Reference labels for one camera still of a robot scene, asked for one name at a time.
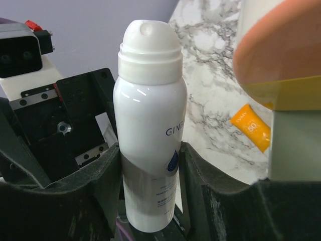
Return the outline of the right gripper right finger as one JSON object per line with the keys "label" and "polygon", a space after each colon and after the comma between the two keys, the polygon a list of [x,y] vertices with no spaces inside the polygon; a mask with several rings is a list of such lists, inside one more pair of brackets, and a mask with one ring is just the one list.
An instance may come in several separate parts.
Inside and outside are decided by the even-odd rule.
{"label": "right gripper right finger", "polygon": [[320,182],[248,185],[182,143],[180,178],[190,240],[320,240]]}

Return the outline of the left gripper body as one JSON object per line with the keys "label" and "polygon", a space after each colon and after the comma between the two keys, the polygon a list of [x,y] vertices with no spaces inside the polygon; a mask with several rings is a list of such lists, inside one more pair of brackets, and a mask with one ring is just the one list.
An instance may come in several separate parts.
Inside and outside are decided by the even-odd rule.
{"label": "left gripper body", "polygon": [[114,78],[108,68],[29,89],[1,111],[51,182],[94,161],[107,149],[97,116],[113,114]]}

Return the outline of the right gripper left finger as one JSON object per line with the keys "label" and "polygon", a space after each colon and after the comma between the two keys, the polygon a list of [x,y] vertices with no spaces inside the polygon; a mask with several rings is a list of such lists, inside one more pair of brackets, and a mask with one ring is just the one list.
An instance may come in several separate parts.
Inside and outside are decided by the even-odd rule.
{"label": "right gripper left finger", "polygon": [[120,190],[120,151],[45,189],[1,184],[1,240],[110,240]]}

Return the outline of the white blue tube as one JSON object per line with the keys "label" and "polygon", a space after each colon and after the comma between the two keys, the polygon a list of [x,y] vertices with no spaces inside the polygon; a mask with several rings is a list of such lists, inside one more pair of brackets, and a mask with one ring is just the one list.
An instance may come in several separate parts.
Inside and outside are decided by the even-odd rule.
{"label": "white blue tube", "polygon": [[169,24],[129,24],[113,104],[128,221],[142,232],[160,231],[174,215],[187,108],[182,48]]}

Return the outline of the orange sunscreen tube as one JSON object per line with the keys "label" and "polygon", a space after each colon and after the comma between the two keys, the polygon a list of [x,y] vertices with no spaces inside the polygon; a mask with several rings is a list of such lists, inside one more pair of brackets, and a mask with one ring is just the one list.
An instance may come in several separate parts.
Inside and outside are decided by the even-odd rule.
{"label": "orange sunscreen tube", "polygon": [[249,104],[244,105],[230,120],[262,153],[270,146],[270,127]]}

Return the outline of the grey bottom drawer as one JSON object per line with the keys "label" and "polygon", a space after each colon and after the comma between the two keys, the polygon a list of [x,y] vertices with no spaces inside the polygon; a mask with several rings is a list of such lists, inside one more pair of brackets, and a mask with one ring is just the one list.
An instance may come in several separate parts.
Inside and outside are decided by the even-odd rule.
{"label": "grey bottom drawer", "polygon": [[274,111],[268,178],[320,181],[320,111]]}

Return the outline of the peach top drawer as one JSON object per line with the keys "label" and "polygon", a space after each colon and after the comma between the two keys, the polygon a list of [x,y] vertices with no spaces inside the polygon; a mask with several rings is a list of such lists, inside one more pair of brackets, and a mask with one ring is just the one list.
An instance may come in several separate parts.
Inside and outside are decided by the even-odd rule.
{"label": "peach top drawer", "polygon": [[320,75],[320,1],[282,1],[244,35],[233,56],[240,84]]}

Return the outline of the yellow drawer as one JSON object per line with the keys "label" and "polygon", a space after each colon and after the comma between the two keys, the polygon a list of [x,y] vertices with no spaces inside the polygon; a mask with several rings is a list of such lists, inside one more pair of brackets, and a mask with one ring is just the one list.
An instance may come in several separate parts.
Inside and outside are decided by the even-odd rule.
{"label": "yellow drawer", "polygon": [[320,76],[246,84],[257,103],[276,111],[320,110]]}

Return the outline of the cream round drawer organizer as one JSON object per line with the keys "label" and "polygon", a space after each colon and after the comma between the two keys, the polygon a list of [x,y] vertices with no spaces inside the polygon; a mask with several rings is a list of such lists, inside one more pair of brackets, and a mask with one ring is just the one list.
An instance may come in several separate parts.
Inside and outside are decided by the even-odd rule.
{"label": "cream round drawer organizer", "polygon": [[282,0],[243,0],[241,1],[240,15],[238,19],[236,46],[254,24],[265,16]]}

